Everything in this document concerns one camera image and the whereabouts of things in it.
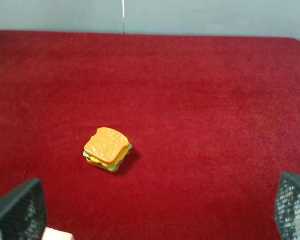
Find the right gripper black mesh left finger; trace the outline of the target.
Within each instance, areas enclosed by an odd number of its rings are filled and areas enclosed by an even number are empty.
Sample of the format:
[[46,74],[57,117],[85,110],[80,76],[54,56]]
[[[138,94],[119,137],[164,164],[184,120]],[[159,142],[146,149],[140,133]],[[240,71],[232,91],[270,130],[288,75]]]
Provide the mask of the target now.
[[0,198],[0,240],[40,240],[46,226],[40,179],[28,179]]

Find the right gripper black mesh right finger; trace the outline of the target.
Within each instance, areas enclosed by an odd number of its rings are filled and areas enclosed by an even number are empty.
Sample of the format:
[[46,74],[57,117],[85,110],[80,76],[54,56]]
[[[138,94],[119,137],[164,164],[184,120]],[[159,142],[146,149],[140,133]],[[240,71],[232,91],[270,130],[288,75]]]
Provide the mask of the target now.
[[300,240],[300,175],[284,172],[275,199],[275,223],[283,240]]

